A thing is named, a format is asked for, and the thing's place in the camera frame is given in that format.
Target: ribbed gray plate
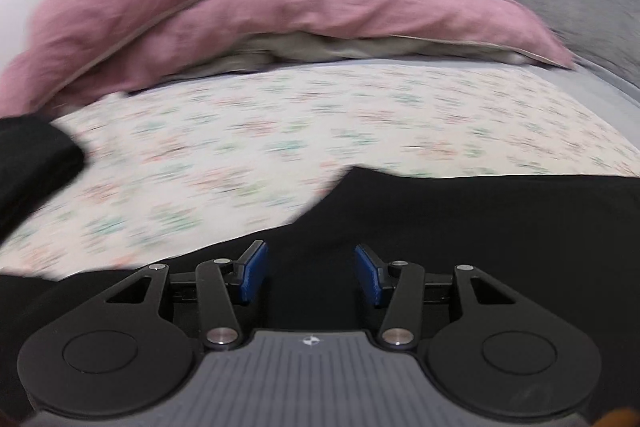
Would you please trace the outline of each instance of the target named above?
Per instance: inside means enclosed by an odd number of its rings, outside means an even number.
[[[241,349],[209,353],[166,402],[89,422],[37,415],[28,427],[497,427],[447,401],[411,356],[365,333],[258,331]],[[540,424],[584,427],[577,415]]]

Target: pink blanket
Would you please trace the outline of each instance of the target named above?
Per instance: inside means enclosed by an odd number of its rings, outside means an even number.
[[[496,44],[572,65],[538,17],[509,0],[46,0],[29,49],[0,76],[0,116],[150,87],[245,36],[295,31]]]

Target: mattress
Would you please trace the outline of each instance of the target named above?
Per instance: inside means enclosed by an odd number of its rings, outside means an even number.
[[[424,58],[111,95],[56,121],[90,166],[2,245],[0,269],[60,278],[182,255],[295,219],[354,164],[638,176],[639,120],[633,99],[584,68]]]

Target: blue gripper pad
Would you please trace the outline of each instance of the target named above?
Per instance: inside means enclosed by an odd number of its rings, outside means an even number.
[[[356,277],[364,295],[373,306],[380,306],[382,302],[382,288],[378,279],[378,270],[361,247],[356,247]]]
[[[258,293],[258,289],[260,289],[260,285],[267,275],[268,251],[267,244],[263,243],[244,265],[244,277],[240,285],[240,298],[242,302],[251,302]]]

